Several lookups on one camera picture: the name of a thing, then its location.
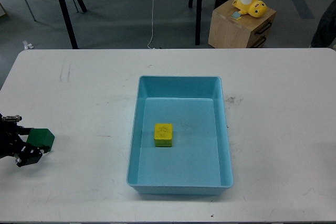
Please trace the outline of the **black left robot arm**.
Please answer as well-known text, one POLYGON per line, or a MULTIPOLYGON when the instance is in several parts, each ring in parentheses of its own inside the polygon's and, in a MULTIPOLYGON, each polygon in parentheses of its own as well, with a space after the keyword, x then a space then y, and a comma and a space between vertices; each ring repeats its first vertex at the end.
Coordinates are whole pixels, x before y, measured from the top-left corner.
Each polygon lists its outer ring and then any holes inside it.
POLYGON ((18 167, 36 164, 52 149, 55 136, 49 129, 25 128, 20 115, 1 115, 1 158, 15 158, 18 167))

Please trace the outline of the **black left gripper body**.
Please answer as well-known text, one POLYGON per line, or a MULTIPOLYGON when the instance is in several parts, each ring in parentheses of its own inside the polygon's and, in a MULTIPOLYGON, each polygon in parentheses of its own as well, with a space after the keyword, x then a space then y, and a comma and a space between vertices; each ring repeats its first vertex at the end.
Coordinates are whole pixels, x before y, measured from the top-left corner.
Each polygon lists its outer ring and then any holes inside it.
POLYGON ((19 153, 24 144, 19 137, 20 127, 16 123, 1 122, 1 158, 19 153))

